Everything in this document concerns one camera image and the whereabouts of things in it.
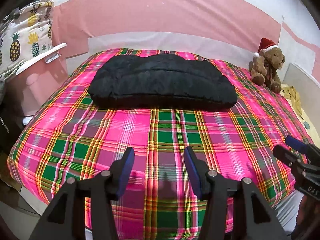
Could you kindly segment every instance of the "black cushion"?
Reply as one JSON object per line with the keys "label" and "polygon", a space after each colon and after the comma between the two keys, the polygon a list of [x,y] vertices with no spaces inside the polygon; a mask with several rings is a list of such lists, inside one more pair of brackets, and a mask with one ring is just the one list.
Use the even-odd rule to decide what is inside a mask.
{"label": "black cushion", "polygon": [[210,62],[175,54],[114,56],[96,73],[88,93],[102,108],[217,111],[237,103],[230,81]]}

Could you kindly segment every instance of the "bed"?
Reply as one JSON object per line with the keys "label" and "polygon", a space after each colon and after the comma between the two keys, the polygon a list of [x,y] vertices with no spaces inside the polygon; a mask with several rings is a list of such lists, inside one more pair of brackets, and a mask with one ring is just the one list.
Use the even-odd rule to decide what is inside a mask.
{"label": "bed", "polygon": [[[135,162],[126,192],[112,203],[120,239],[198,236],[206,201],[196,199],[188,180],[183,150],[189,145],[210,169],[226,178],[250,177],[270,205],[287,197],[294,190],[294,177],[273,157],[272,149],[287,135],[312,140],[286,99],[253,84],[246,69],[210,60],[236,88],[238,103],[229,111],[116,111],[92,105],[87,89],[107,60],[115,55],[159,53],[208,60],[186,52],[133,49],[91,56],[26,126],[8,158],[11,175],[49,203],[69,177],[92,178],[121,158],[126,147],[133,147]],[[85,223],[91,228],[89,199]],[[226,231],[231,229],[230,199]]]}

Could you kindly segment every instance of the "teddy bear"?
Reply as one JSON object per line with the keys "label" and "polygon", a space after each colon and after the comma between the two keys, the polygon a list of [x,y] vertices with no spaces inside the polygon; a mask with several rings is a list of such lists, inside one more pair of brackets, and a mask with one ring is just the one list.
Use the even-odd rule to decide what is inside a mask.
{"label": "teddy bear", "polygon": [[262,38],[258,52],[253,55],[249,63],[251,81],[259,86],[266,86],[274,93],[281,91],[281,81],[277,75],[277,69],[281,69],[285,56],[281,49],[273,41]]}

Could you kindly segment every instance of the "floor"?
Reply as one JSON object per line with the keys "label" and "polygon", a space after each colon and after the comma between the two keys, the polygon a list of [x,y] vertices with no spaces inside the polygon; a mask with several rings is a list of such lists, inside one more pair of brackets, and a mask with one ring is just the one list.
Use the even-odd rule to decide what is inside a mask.
{"label": "floor", "polygon": [[28,189],[25,187],[21,188],[19,192],[21,197],[26,200],[26,202],[39,214],[42,215],[44,210],[47,208],[47,204],[43,203],[36,196],[34,196]]}
{"label": "floor", "polygon": [[28,240],[35,228],[39,216],[31,216],[0,201],[0,214],[12,233],[19,240]]}

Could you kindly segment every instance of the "red santa hat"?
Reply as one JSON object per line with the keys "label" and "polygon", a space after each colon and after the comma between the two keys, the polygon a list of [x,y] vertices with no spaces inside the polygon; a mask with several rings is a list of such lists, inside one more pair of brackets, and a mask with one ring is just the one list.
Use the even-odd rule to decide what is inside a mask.
{"label": "red santa hat", "polygon": [[258,49],[258,52],[254,53],[254,57],[260,57],[259,52],[262,51],[263,53],[267,52],[268,50],[271,50],[273,48],[278,48],[279,46],[276,45],[272,40],[262,38],[260,42],[260,46]]}

